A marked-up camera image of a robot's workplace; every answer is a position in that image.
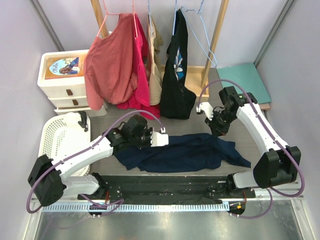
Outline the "navy blue t shirt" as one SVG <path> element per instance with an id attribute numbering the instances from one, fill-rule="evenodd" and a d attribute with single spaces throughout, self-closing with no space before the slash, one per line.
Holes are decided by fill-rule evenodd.
<path id="1" fill-rule="evenodd" d="M 214 170 L 222 161 L 245 168 L 251 162 L 236 150 L 236 143 L 225 141 L 209 133 L 170 136 L 168 145 L 144 147 L 130 146 L 115 154 L 116 159 L 127 170 L 139 168 L 149 173 L 197 172 Z"/>

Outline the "blue wire hanger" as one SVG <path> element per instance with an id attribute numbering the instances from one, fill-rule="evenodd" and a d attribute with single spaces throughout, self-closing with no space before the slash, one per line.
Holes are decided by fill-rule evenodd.
<path id="1" fill-rule="evenodd" d="M 199 45 L 200 49 L 204 53 L 206 59 L 209 61 L 209 63 L 211 64 L 212 67 L 216 68 L 218 66 L 218 61 L 217 61 L 217 58 L 216 58 L 214 51 L 211 50 L 211 43 L 209 40 L 209 35 L 208 35 L 206 23 L 203 18 L 204 3 L 205 3 L 205 1 L 201 0 L 198 8 L 187 8 L 182 5 L 180 7 L 180 10 L 184 16 L 186 25 L 189 27 L 189 30 L 191 31 L 191 33 L 192 33 L 194 39 L 196 40 L 197 44 Z M 198 31 L 198 33 L 197 33 L 196 26 L 193 26 L 190 23 L 189 19 L 186 16 L 187 13 L 194 13 L 197 16 L 197 18 L 199 19 L 198 27 L 201 29 L 201 31 L 203 33 L 204 40 L 201 40 L 201 38 L 198 34 L 198 33 L 200 33 L 200 30 L 197 30 Z"/>

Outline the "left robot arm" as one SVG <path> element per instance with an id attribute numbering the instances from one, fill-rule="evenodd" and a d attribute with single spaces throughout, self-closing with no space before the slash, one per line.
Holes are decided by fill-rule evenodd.
<path id="1" fill-rule="evenodd" d="M 131 146 L 139 149 L 155 147 L 159 135 L 153 127 L 148 127 L 144 117 L 134 115 L 119 127 L 112 125 L 101 136 L 86 143 L 81 150 L 57 158 L 40 155 L 27 179 L 31 187 L 27 205 L 30 205 L 33 195 L 41 207 L 50 206 L 62 197 L 72 195 L 91 195 L 97 200 L 102 199 L 107 188 L 98 174 L 76 176 L 75 173 Z"/>

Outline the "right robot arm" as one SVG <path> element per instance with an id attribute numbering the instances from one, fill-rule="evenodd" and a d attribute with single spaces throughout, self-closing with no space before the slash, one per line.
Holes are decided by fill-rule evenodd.
<path id="1" fill-rule="evenodd" d="M 212 135 L 226 135 L 231 123 L 239 120 L 247 128 L 260 153 L 260 159 L 252 170 L 228 175 L 226 193 L 236 198 L 246 188 L 273 189 L 295 182 L 301 151 L 297 146 L 290 147 L 276 133 L 252 93 L 237 93 L 233 86 L 228 86 L 219 92 L 219 97 L 223 104 L 220 111 L 215 110 L 209 102 L 201 102 L 196 107 L 198 114 L 205 114 L 205 123 Z"/>

